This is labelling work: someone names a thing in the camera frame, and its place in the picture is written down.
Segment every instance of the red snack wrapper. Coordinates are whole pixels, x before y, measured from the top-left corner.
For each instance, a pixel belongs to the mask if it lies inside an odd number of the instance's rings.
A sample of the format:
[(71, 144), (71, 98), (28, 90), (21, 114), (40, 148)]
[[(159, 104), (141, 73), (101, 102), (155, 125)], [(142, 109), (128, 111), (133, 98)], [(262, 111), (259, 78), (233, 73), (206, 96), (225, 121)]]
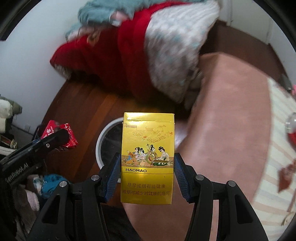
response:
[(77, 142), (77, 140), (73, 134), (73, 131), (68, 123), (60, 125), (58, 122), (56, 122), (54, 120), (50, 120), (45, 128), (45, 131), (43, 132), (43, 134), (41, 136), (41, 139), (51, 135), (52, 133), (54, 133), (60, 129), (65, 129), (69, 133), (69, 140), (66, 144), (62, 145), (62, 147), (65, 147), (68, 149), (75, 148), (77, 146), (78, 142)]

